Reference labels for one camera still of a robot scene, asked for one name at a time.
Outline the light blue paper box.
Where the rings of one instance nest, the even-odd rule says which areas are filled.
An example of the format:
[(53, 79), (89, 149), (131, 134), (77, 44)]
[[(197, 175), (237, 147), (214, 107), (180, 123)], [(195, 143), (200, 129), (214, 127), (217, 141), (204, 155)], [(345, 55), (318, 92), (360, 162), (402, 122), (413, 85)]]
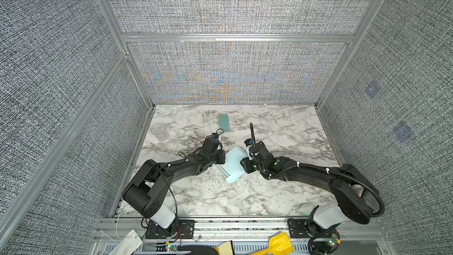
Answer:
[(225, 163), (217, 165), (225, 174), (225, 181), (227, 183), (232, 184), (236, 182), (245, 173), (241, 165), (243, 159), (248, 159), (247, 153), (239, 146), (234, 146), (225, 154)]

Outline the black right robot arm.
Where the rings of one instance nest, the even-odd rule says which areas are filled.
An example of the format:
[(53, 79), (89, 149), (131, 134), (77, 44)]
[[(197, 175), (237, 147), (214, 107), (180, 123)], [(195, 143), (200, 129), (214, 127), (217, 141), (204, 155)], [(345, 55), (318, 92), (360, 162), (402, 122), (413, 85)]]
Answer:
[(335, 200), (312, 209), (307, 225), (314, 230), (326, 230), (351, 220), (368, 224), (372, 217), (380, 217), (385, 205), (379, 191), (360, 171), (350, 164), (325, 167), (295, 161), (288, 157), (274, 157), (263, 142), (247, 139), (248, 157), (241, 160), (245, 172), (259, 172), (267, 180), (292, 181), (315, 186), (331, 192)]

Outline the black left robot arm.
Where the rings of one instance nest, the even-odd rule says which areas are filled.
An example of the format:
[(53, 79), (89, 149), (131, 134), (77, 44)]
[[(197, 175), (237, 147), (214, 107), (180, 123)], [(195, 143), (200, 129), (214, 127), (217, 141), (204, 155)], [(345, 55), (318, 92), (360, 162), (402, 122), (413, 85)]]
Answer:
[(219, 134), (213, 133), (204, 139), (200, 148), (179, 160), (161, 163), (147, 160), (124, 188), (122, 199), (149, 222), (162, 229), (173, 229), (177, 212), (164, 205), (171, 184), (224, 163), (225, 151)]

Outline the clear plastic cup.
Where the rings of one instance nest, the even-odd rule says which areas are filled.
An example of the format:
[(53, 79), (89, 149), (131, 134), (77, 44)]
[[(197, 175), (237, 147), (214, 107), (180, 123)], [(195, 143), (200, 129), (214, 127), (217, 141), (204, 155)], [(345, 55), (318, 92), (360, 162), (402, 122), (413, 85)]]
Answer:
[(160, 142), (164, 142), (169, 138), (169, 133), (168, 133), (167, 127), (164, 123), (154, 124), (151, 127), (151, 133)]

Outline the yellow plastic scoop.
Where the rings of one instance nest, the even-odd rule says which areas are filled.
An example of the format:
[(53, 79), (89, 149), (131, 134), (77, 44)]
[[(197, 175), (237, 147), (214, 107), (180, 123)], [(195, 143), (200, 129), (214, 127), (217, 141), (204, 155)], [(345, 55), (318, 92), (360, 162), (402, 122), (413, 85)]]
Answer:
[(294, 251), (286, 233), (279, 233), (269, 239), (268, 248), (251, 253), (251, 255), (288, 255)]

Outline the white cloth strip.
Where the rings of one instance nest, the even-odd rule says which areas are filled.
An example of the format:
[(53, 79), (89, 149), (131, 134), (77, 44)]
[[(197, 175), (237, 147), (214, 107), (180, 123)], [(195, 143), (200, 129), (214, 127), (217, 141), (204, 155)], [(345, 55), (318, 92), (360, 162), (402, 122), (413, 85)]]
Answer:
[(119, 244), (109, 253), (109, 255), (132, 255), (143, 244), (139, 233), (135, 230), (128, 232)]

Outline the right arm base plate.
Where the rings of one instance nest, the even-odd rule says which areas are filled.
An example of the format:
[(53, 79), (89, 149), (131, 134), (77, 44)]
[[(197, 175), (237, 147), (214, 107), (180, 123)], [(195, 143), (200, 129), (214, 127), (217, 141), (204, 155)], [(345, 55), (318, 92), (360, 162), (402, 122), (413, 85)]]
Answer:
[(308, 239), (320, 234), (327, 229), (316, 224), (311, 218), (289, 218), (287, 220), (288, 231), (290, 238), (305, 238)]

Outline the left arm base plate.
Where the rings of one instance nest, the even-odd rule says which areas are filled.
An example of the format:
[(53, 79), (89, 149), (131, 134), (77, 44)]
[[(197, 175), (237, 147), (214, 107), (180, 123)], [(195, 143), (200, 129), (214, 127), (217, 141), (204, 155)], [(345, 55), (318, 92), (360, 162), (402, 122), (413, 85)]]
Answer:
[(193, 239), (194, 231), (194, 220), (175, 220), (166, 229), (156, 222), (149, 220), (146, 222), (145, 239)]

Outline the aluminium front rail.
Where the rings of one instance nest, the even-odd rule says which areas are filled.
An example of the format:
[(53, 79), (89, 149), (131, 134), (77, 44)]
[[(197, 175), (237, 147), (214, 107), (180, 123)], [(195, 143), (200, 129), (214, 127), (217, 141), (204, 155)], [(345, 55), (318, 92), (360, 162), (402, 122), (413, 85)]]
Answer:
[[(304, 217), (183, 217), (183, 220), (195, 221), (193, 239), (183, 240), (189, 243), (221, 240), (266, 241), (280, 232), (285, 232), (289, 236), (287, 225), (289, 218)], [(146, 231), (144, 224), (145, 221), (140, 217), (104, 218), (98, 225), (93, 240), (119, 241), (131, 230), (143, 236)], [(336, 230), (342, 240), (386, 241), (390, 239), (379, 218), (371, 219), (367, 225), (344, 221)]]

